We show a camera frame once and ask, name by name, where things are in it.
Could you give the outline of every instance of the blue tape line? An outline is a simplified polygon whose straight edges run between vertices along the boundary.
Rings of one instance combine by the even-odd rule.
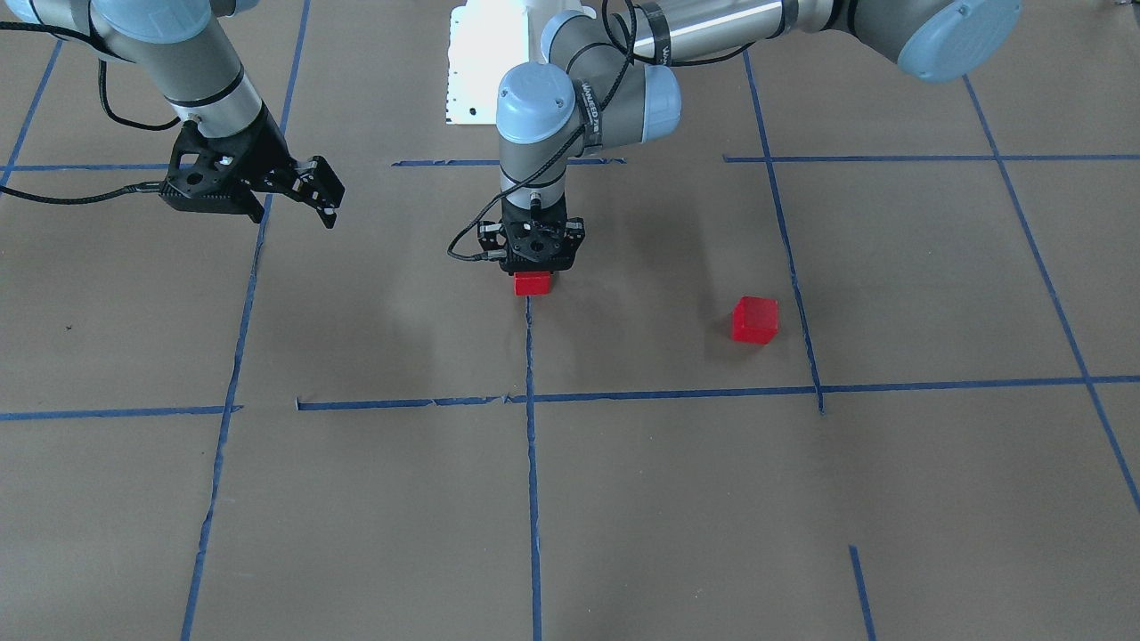
[[[18,164],[13,171],[160,171],[165,164]]]
[[[194,558],[194,575],[190,579],[190,593],[186,600],[186,615],[182,618],[182,641],[190,641],[194,630],[194,615],[198,606],[198,590],[202,586],[202,573],[205,569],[206,551],[210,549],[210,532],[213,528],[214,508],[218,504],[218,488],[221,485],[221,470],[225,463],[226,443],[229,440],[229,424],[234,415],[237,382],[242,374],[242,360],[245,357],[245,339],[250,331],[250,317],[253,315],[253,298],[258,289],[258,268],[261,263],[261,248],[266,242],[266,228],[272,209],[272,195],[266,197],[266,213],[258,227],[258,242],[253,250],[253,266],[250,268],[250,281],[245,289],[245,306],[242,309],[242,325],[237,334],[237,347],[234,350],[234,372],[226,390],[226,406],[221,415],[221,428],[218,432],[218,447],[214,451],[213,479],[210,488],[210,509],[202,521],[198,534],[198,552]]]
[[[1137,384],[1140,375],[1130,376],[1094,376],[1097,384]],[[1084,386],[1080,376],[1061,376],[1056,379],[993,379],[984,381],[930,381],[917,383],[864,383],[852,386],[822,386],[823,393],[870,393],[896,391],[938,391],[938,390],[979,390],[979,389],[1018,389],[1049,388],[1064,386]],[[733,389],[699,389],[699,390],[660,390],[660,391],[612,391],[583,393],[536,393],[538,403],[594,403],[600,400],[668,400],[685,398],[748,398],[763,396],[808,396],[816,389],[811,386],[774,387],[774,388],[733,388]],[[358,400],[343,403],[300,403],[301,412],[337,412],[351,409],[391,409],[402,407],[446,407],[450,405],[492,405],[495,403],[523,404],[526,396],[470,396],[459,398],[418,398],[406,400]]]
[[[675,398],[740,398],[757,396],[814,395],[814,387],[706,389],[666,391],[617,391],[594,393],[546,393],[535,397],[536,403],[591,403],[595,400],[665,400]]]
[[[471,405],[494,405],[502,403],[511,405],[526,403],[524,396],[469,396],[461,398],[408,398],[398,400],[359,400],[347,403],[301,403],[296,401],[298,412],[343,412],[349,409],[399,409],[405,407],[455,407]]]
[[[51,72],[56,68],[56,62],[59,60],[59,51],[63,50],[63,40],[56,42],[56,47],[51,50],[51,57],[48,58],[48,65],[43,68],[43,75],[40,76],[40,86],[35,88],[35,96],[32,97],[32,104],[27,107],[27,115],[24,116],[24,124],[19,128],[19,136],[16,137],[16,145],[11,148],[11,154],[8,156],[8,164],[3,168],[3,176],[0,176],[0,185],[2,186],[8,186],[8,179],[11,178],[16,161],[19,160],[19,153],[24,149],[27,132],[32,129],[32,120],[35,117],[35,109],[40,108],[40,100],[43,99],[43,91],[48,88],[48,80],[51,79]]]
[[[1140,376],[1093,376],[1092,382],[1097,383],[1098,386],[1140,383]]]
[[[237,412],[241,406],[235,406]],[[217,416],[226,408],[221,405],[202,407],[137,407],[130,409],[65,409],[62,412],[0,413],[0,422],[60,421],[67,419],[135,419],[153,416]]]
[[[763,164],[768,159],[762,156],[722,156],[728,164]],[[1097,162],[1097,161],[1140,161],[1140,154],[1084,154],[1084,155],[1015,155],[1000,156],[1009,162]],[[861,156],[773,156],[776,164],[797,163],[844,163],[844,162],[992,162],[993,155],[861,155]]]
[[[1005,188],[1009,190],[1009,197],[1013,202],[1013,209],[1017,211],[1017,218],[1021,222],[1021,230],[1025,233],[1025,240],[1029,243],[1029,249],[1033,251],[1033,259],[1037,262],[1037,269],[1041,271],[1041,277],[1045,282],[1045,289],[1049,291],[1049,298],[1053,301],[1053,308],[1057,310],[1057,317],[1060,319],[1061,327],[1065,330],[1065,338],[1068,339],[1069,348],[1073,350],[1073,357],[1076,359],[1077,366],[1081,370],[1081,376],[1084,380],[1085,387],[1089,389],[1089,396],[1092,398],[1092,405],[1097,409],[1097,415],[1100,417],[1100,424],[1105,430],[1105,436],[1108,438],[1108,444],[1113,449],[1113,455],[1116,456],[1116,463],[1121,468],[1121,474],[1124,476],[1124,484],[1129,488],[1129,493],[1132,495],[1132,502],[1135,505],[1138,512],[1140,512],[1140,489],[1137,488],[1135,479],[1132,477],[1132,471],[1129,469],[1129,462],[1124,457],[1124,452],[1121,449],[1119,441],[1116,439],[1116,432],[1113,430],[1112,423],[1108,421],[1108,413],[1105,412],[1105,405],[1100,400],[1100,395],[1097,392],[1097,386],[1089,373],[1089,366],[1084,360],[1084,356],[1081,354],[1081,348],[1077,346],[1076,335],[1073,333],[1073,326],[1069,324],[1068,316],[1065,314],[1065,307],[1061,305],[1060,295],[1057,293],[1057,287],[1053,286],[1053,281],[1049,276],[1049,269],[1045,267],[1045,260],[1041,254],[1041,249],[1037,245],[1037,241],[1033,235],[1033,229],[1029,228],[1029,219],[1025,216],[1025,209],[1021,206],[1021,198],[1017,195],[1017,189],[1013,187],[1013,179],[1009,175],[1009,168],[1005,167],[1005,161],[1002,160],[1001,152],[997,148],[997,139],[994,137],[993,130],[990,128],[990,121],[986,119],[985,112],[982,109],[982,100],[978,98],[977,91],[974,90],[974,83],[970,82],[970,76],[963,76],[962,80],[966,82],[966,89],[970,94],[970,100],[974,102],[974,108],[978,112],[978,120],[982,122],[982,129],[986,133],[986,139],[990,141],[990,147],[993,149],[994,160],[997,162],[997,167],[1001,169],[1002,179],[1005,181]]]
[[[301,73],[301,55],[304,52],[304,36],[309,33],[309,8],[312,0],[304,0],[301,7],[301,27],[296,32],[296,46],[293,47],[293,66],[290,70],[288,87],[285,89],[285,106],[282,107],[282,132],[288,129],[288,117],[293,113],[293,92],[296,91],[296,78]]]
[[[543,641],[542,538],[538,529],[538,451],[535,430],[535,318],[527,297],[527,457],[530,460],[530,593],[535,641]]]
[[[847,546],[852,555],[852,569],[855,570],[855,586],[858,589],[858,602],[863,608],[863,625],[866,627],[868,641],[878,641],[874,634],[874,617],[871,616],[871,600],[866,595],[866,582],[863,579],[863,563],[858,559],[858,547]]]
[[[298,29],[296,47],[293,52],[293,67],[290,72],[288,88],[285,91],[285,106],[282,109],[282,132],[288,127],[288,116],[293,103],[293,91],[296,89],[296,76],[301,67],[301,54],[304,48],[304,35],[309,24],[309,6],[311,0],[304,0],[301,9],[301,25]],[[237,383],[242,375],[242,360],[245,357],[245,339],[250,332],[250,318],[253,315],[253,299],[258,290],[258,269],[261,266],[261,250],[266,243],[266,229],[269,226],[270,212],[272,210],[272,194],[266,196],[266,213],[258,227],[258,241],[253,249],[253,265],[250,267],[250,281],[245,290],[245,307],[242,309],[242,325],[237,334],[237,347],[234,350],[234,373],[229,380],[229,388],[226,391],[226,411],[221,416],[221,428],[218,432],[218,449],[214,453],[213,482],[210,490],[210,509],[206,518],[202,521],[202,532],[198,536],[198,552],[194,558],[194,577],[190,579],[190,593],[186,599],[186,616],[182,618],[181,641],[190,641],[194,632],[194,615],[198,607],[198,591],[202,587],[202,573],[205,569],[206,551],[210,549],[210,530],[213,527],[214,508],[218,504],[218,487],[221,484],[221,470],[225,463],[226,443],[229,440],[229,425],[233,417],[235,397],[237,396]]]
[[[413,160],[392,163],[392,167],[498,167],[497,160]],[[606,165],[606,164],[629,164],[626,159],[570,159],[571,165]]]
[[[1083,386],[1084,379],[1007,379],[993,381],[942,381],[929,383],[869,383],[861,386],[824,386],[825,393],[868,393],[876,391],[935,391],[956,389],[1012,389]]]
[[[1020,154],[1012,156],[999,156],[1003,161],[1012,162],[1097,162],[1097,161],[1138,161],[1140,154],[1070,154],[1070,155],[1036,155]]]
[[[807,324],[807,310],[804,308],[804,295],[799,289],[799,275],[796,271],[796,257],[788,235],[788,220],[784,218],[783,198],[780,196],[780,182],[776,180],[776,168],[772,162],[772,147],[768,144],[768,130],[764,125],[764,109],[760,107],[760,92],[756,87],[756,75],[752,73],[752,58],[744,51],[744,73],[748,75],[748,87],[752,92],[752,108],[756,109],[756,124],[760,130],[760,145],[764,147],[764,160],[768,169],[768,182],[772,186],[772,201],[776,208],[776,220],[780,222],[780,238],[788,253],[788,270],[791,273],[791,287],[796,294],[796,307],[799,308],[799,323],[804,328],[804,344],[807,348],[807,362],[812,367],[812,383],[820,406],[820,414],[826,413],[823,401],[823,386],[820,381],[820,368],[815,360],[815,347],[812,344],[812,331]]]

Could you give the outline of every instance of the black band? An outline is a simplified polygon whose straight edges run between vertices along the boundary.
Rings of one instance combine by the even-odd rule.
[[[171,100],[170,98],[166,98],[166,102],[170,103],[171,105],[178,105],[179,107],[187,107],[187,108],[204,107],[205,105],[212,105],[221,100],[226,96],[233,94],[238,87],[242,86],[243,80],[245,80],[244,66],[238,72],[237,78],[235,78],[233,82],[230,82],[229,84],[226,86],[225,89],[214,94],[213,96],[210,96],[209,98],[202,98],[201,100]]]
[[[796,9],[796,15],[792,16],[792,18],[791,18],[791,23],[796,24],[796,18],[799,15],[799,2],[796,1],[796,0],[790,0],[790,1],[789,0],[781,0],[780,5],[781,5],[781,7],[780,7],[780,26],[776,27],[776,32],[775,33],[773,33],[772,35],[765,38],[765,40],[774,40],[776,38],[780,38],[781,35],[783,35],[784,32],[788,31],[788,14],[789,14],[788,7],[789,6],[792,6]]]
[[[578,89],[578,109],[581,112],[581,119],[585,121],[586,127],[581,137],[585,145],[584,153],[588,154],[591,149],[602,146],[602,107],[597,104],[597,95],[589,82],[580,80],[576,84]]]
[[[855,8],[858,7],[858,0],[850,0],[850,5],[847,6],[847,32],[858,38],[858,33],[855,32]]]
[[[673,64],[673,35],[669,33],[669,18],[666,17],[661,6],[657,2],[642,2],[640,6],[641,10],[645,13],[650,31],[653,32],[653,62],[670,66]]]
[[[836,26],[836,23],[839,22],[839,14],[841,14],[842,10],[844,10],[844,0],[832,0],[831,17],[828,18],[828,24],[823,25],[823,31],[828,31],[829,29]]]
[[[565,178],[565,175],[567,175],[567,172],[565,172],[565,170],[563,170],[562,173],[560,173],[559,177],[555,178],[554,180],[547,180],[546,182],[528,182],[526,185],[522,185],[521,180],[515,180],[514,177],[512,177],[506,171],[503,172],[503,176],[506,176],[506,179],[510,180],[511,182],[514,182],[515,185],[522,185],[523,187],[530,187],[531,189],[545,189],[545,188],[549,187],[551,185],[554,185],[559,180],[562,180],[563,178]]]

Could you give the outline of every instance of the red cube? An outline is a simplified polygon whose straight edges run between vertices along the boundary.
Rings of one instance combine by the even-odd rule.
[[[514,275],[514,295],[544,297],[551,293],[549,271],[519,271]]]
[[[772,299],[744,297],[732,311],[732,340],[768,344],[780,331],[780,303]]]

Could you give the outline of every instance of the light blue joint cap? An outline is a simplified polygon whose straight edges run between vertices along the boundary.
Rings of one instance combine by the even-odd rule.
[[[551,47],[554,47],[554,39],[559,36],[559,30],[562,29],[562,25],[573,18],[577,18],[578,16],[586,16],[586,14],[575,9],[567,9],[565,11],[562,11],[551,18],[551,22],[546,23],[546,27],[543,29],[542,42],[543,58],[545,58],[547,63],[551,62]]]
[[[499,83],[499,133],[516,145],[542,143],[562,130],[575,113],[573,82],[554,65],[526,63]]]
[[[681,124],[681,83],[673,70],[660,65],[645,67],[645,127],[642,143],[665,138]]]
[[[249,11],[250,9],[256,7],[260,1],[261,0],[237,0],[237,3],[234,6],[234,13],[230,15],[236,16],[242,11]]]
[[[30,24],[40,24],[40,19],[35,17],[35,9],[32,8],[32,0],[6,0],[6,2],[17,18]]]
[[[185,42],[213,19],[210,0],[91,0],[115,31],[152,44]]]
[[[898,66],[927,82],[961,78],[1001,48],[1020,15],[1021,0],[958,0],[911,38]]]

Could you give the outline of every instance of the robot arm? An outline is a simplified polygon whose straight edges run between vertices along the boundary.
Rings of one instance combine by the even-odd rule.
[[[839,30],[906,73],[945,82],[1001,47],[1017,24],[1020,1],[658,0],[596,19],[564,11],[543,34],[549,64],[520,65],[499,87],[503,219],[480,222],[480,258],[499,261],[511,274],[573,265],[585,226],[567,217],[568,159],[671,133],[682,100],[670,66],[796,29]],[[634,59],[645,64],[626,68],[621,43],[630,39]],[[604,103],[616,82],[612,100]]]
[[[254,192],[312,206],[326,228],[344,187],[320,156],[295,161],[219,16],[258,0],[6,0],[23,21],[63,27],[105,60],[140,65],[182,121],[162,198],[192,212],[263,214]]]

